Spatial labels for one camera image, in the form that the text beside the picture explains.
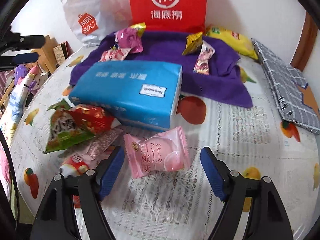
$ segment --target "green snack package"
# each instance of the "green snack package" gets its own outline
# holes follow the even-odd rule
[[[76,125],[68,113],[70,108],[64,99],[47,108],[47,110],[54,109],[55,112],[51,116],[50,136],[44,154],[65,150],[95,136],[89,130]]]

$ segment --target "checkered fabric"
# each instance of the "checkered fabric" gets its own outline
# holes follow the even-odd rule
[[[303,104],[297,85],[306,88],[308,83],[302,72],[286,64],[270,49],[252,39],[254,50],[262,63],[276,107],[282,119],[294,122],[308,131],[320,134],[320,121],[312,108]]]

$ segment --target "round table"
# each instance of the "round table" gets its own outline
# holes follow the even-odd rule
[[[46,109],[63,98],[62,92],[68,86],[72,70],[67,65],[80,55],[87,57],[92,49],[80,49],[54,72],[17,127],[10,150],[20,193],[34,215],[62,162],[58,158],[60,152],[42,153],[53,113]],[[205,146],[209,146],[230,170],[243,173],[247,168],[256,167],[262,176],[271,177],[288,213],[294,239],[312,226],[318,196],[318,188],[313,188],[314,166],[319,162],[315,135],[298,127],[300,143],[293,137],[284,136],[280,129],[282,120],[261,66],[246,57],[240,63],[247,74],[257,81],[257,84],[245,83],[252,97],[252,108],[198,97],[206,107],[202,124],[190,124],[181,114],[174,118],[175,125],[181,125],[186,133],[192,159],[189,171],[154,172],[140,179],[132,179],[125,158],[111,194],[101,204],[117,239],[208,238],[223,203],[214,196],[200,163],[200,150]],[[36,108],[39,112],[32,126],[26,125],[23,121]],[[127,133],[144,138],[156,133],[133,127],[122,128]],[[122,145],[122,137],[115,144]],[[39,180],[36,199],[24,181],[26,168],[32,168]],[[81,210],[75,212],[82,239],[89,239]],[[243,212],[235,239],[242,239],[247,218],[248,212]]]

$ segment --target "miniso bag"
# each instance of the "miniso bag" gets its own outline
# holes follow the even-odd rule
[[[100,44],[111,32],[129,25],[117,0],[60,0],[67,23],[85,47]]]

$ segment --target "fruit print tablecloth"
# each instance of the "fruit print tablecloth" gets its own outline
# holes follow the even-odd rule
[[[11,154],[18,187],[33,214],[62,162],[58,158],[61,152],[42,154],[52,114],[46,108],[67,98],[66,88],[73,68],[67,65],[82,55],[86,58],[91,49],[82,48],[57,69],[30,104],[15,133]],[[102,202],[117,239],[207,239],[223,203],[213,195],[200,163],[200,150],[205,146],[230,169],[244,176],[272,178],[295,239],[310,227],[320,177],[315,135],[298,127],[297,140],[295,131],[281,123],[261,66],[246,57],[240,60],[239,66],[245,71],[242,77],[252,97],[252,108],[230,106],[190,94],[180,96],[174,122],[186,132],[192,158],[189,171],[154,172],[132,180],[125,159],[111,194]],[[122,129],[144,138],[155,134],[133,127]],[[122,145],[122,139],[115,144]],[[82,239],[89,239],[80,209],[76,210],[76,217]],[[235,239],[242,239],[247,218],[248,212],[243,212]]]

